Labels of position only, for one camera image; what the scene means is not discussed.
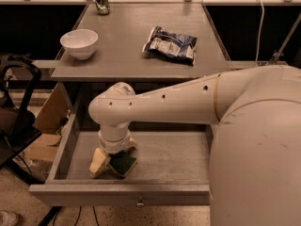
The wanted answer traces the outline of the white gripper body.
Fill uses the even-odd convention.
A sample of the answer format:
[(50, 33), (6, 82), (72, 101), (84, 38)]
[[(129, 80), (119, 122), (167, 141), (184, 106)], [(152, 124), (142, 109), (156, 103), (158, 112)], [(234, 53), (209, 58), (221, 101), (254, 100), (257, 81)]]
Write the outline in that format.
[(98, 141), (100, 148), (107, 154), (116, 154), (121, 151), (127, 151), (130, 148), (130, 131), (127, 131), (125, 137), (117, 141), (111, 141), (103, 137), (102, 131), (98, 132)]

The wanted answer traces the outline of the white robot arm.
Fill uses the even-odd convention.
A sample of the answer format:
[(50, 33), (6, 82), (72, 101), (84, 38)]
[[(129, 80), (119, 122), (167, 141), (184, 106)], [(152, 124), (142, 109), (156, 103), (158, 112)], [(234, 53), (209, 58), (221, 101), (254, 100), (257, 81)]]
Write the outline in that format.
[(215, 125), (211, 226), (301, 226), (301, 70), (256, 67), (144, 94), (118, 83), (88, 113), (108, 152), (130, 121)]

